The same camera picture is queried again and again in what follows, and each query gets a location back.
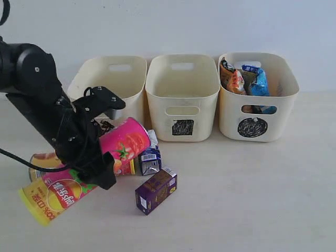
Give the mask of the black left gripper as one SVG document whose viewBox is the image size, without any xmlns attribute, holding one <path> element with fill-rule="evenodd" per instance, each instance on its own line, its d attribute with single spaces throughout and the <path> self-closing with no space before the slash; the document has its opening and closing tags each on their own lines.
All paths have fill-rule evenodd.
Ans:
<svg viewBox="0 0 336 252">
<path fill-rule="evenodd" d="M 54 146 L 57 157 L 66 167 L 79 171 L 84 183 L 110 189 L 117 182 L 114 157 L 109 152 L 101 154 L 100 130 L 94 125 L 104 103 L 96 97 L 81 97 L 74 102 L 59 97 L 55 106 L 61 113 Z"/>
</svg>

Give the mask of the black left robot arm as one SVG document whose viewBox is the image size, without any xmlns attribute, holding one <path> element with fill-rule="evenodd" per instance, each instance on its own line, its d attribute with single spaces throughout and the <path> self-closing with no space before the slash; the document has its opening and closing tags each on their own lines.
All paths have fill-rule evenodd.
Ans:
<svg viewBox="0 0 336 252">
<path fill-rule="evenodd" d="M 125 102 L 106 87 L 85 90 L 71 101 L 51 54 L 33 44 L 1 42 L 1 92 L 54 148 L 64 169 L 105 190 L 116 183 L 114 158 L 102 149 L 96 117 L 114 119 Z"/>
</svg>

